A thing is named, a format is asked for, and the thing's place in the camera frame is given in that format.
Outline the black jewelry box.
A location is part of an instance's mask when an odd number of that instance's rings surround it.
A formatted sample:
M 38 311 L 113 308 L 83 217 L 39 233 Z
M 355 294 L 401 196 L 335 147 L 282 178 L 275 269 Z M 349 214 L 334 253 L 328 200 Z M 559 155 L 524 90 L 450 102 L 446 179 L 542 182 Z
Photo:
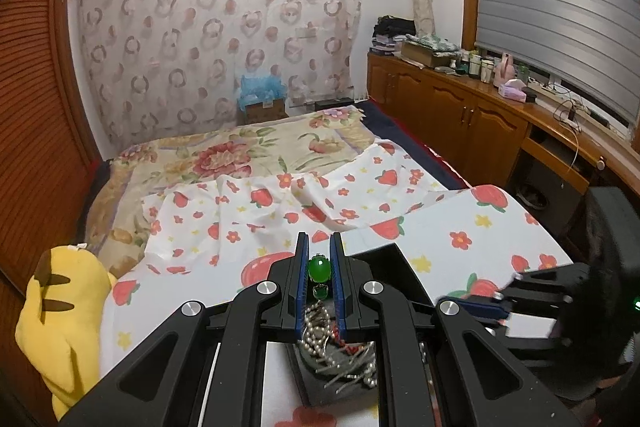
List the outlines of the black jewelry box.
M 375 280 L 389 283 L 413 303 L 432 303 L 396 244 L 363 251 L 355 258 L 369 265 Z M 309 286 L 302 339 L 285 347 L 299 398 L 305 407 L 327 407 L 367 395 L 378 387 L 374 344 L 345 343 L 338 332 L 332 282 L 311 281 Z

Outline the strawberry print tablecloth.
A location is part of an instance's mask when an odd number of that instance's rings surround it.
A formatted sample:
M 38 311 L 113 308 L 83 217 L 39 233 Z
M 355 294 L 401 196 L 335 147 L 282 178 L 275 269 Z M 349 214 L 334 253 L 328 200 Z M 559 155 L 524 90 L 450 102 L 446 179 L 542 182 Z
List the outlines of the strawberry print tablecloth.
M 177 184 L 139 199 L 150 231 L 142 260 L 106 300 L 100 363 L 110 371 L 188 300 L 207 306 L 262 281 L 299 233 L 326 255 L 333 233 L 354 255 L 396 245 L 382 261 L 400 287 L 432 298 L 490 296 L 518 272 L 566 265 L 567 254 L 493 185 L 448 190 L 404 150 L 378 141 L 327 174 Z

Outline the yellow pikachu plush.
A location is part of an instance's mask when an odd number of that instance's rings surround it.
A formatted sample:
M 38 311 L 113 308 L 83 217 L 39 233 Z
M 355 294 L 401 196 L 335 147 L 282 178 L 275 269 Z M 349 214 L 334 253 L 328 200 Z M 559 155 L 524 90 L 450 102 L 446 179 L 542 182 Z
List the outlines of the yellow pikachu plush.
M 62 418 L 100 378 L 100 329 L 115 277 L 77 245 L 45 251 L 26 287 L 15 341 Z

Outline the floral bed quilt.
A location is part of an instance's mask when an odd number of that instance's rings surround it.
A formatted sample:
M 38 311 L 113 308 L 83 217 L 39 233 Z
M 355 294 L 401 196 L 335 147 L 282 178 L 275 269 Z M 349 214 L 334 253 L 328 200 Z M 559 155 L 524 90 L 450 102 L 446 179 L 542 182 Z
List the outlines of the floral bed quilt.
M 224 174 L 326 174 L 374 142 L 363 119 L 362 110 L 346 106 L 130 146 L 108 164 L 108 179 L 88 210 L 84 241 L 108 271 L 122 277 L 143 258 L 160 210 L 154 205 L 145 212 L 146 196 Z

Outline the wooden sideboard cabinet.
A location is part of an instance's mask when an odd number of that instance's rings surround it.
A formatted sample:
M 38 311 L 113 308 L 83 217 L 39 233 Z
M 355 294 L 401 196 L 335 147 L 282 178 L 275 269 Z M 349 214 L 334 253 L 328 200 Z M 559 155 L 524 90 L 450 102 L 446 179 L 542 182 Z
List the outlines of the wooden sideboard cabinet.
M 501 98 L 489 84 L 368 55 L 370 98 L 414 139 L 431 147 L 469 184 L 511 181 L 518 156 L 541 162 L 578 193 L 608 181 L 639 193 L 639 173 L 586 133 L 536 104 Z

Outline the pink tissue box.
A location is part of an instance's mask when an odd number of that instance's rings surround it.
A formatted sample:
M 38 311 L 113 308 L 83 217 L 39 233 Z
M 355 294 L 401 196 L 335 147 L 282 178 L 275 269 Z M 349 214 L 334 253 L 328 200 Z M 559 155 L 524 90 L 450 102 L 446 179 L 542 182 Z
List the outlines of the pink tissue box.
M 525 103 L 527 94 L 525 93 L 526 84 L 519 79 L 510 79 L 501 83 L 498 87 L 498 95 L 506 100 Z

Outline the pink rabbit figurine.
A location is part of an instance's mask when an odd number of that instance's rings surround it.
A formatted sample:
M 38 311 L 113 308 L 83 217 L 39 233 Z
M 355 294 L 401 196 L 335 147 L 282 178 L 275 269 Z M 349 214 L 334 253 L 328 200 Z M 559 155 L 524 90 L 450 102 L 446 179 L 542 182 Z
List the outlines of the pink rabbit figurine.
M 500 62 L 495 67 L 494 86 L 499 88 L 515 77 L 513 56 L 510 53 L 503 53 Z

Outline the brown box on sideboard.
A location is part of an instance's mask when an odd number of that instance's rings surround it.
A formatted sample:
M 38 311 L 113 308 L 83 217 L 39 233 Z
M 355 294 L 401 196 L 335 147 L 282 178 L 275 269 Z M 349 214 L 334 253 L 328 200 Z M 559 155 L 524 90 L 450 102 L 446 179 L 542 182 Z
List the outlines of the brown box on sideboard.
M 454 58 L 458 57 L 460 48 L 435 34 L 423 37 L 406 35 L 401 43 L 400 53 L 403 57 L 425 67 L 435 68 L 448 66 Z

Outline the wooden louvered wardrobe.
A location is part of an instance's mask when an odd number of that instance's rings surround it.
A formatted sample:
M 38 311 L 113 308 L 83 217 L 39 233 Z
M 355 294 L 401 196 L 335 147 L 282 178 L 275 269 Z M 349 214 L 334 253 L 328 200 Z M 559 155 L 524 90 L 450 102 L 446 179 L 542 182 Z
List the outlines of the wooden louvered wardrobe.
M 6 425 L 53 426 L 14 340 L 43 251 L 73 243 L 100 160 L 73 74 L 66 0 L 1 0 L 1 396 Z

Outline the blue wrapped cardboard box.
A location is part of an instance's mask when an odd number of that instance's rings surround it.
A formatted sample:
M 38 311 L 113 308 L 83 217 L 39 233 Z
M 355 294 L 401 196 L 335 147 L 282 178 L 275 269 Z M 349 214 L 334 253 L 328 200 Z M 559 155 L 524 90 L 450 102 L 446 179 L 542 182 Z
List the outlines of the blue wrapped cardboard box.
M 238 107 L 244 124 L 261 124 L 288 117 L 287 99 L 288 88 L 277 76 L 242 76 L 240 80 Z

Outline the pile of folded clothes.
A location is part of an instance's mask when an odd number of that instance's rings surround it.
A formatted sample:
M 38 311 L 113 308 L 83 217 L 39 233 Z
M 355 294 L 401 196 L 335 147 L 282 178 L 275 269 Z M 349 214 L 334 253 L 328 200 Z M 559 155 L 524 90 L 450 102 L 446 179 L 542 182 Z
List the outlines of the pile of folded clothes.
M 384 15 L 376 21 L 370 46 L 370 52 L 378 55 L 393 55 L 401 48 L 408 35 L 416 35 L 413 20 Z

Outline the circle pattern lace curtain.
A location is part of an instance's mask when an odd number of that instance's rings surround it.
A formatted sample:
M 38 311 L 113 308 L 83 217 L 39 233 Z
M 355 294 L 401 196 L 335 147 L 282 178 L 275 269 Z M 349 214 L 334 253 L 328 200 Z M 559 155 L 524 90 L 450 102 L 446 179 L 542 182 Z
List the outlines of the circle pattern lace curtain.
M 361 0 L 77 0 L 88 86 L 125 150 L 215 130 L 240 113 L 242 76 L 277 76 L 287 106 L 353 96 Z

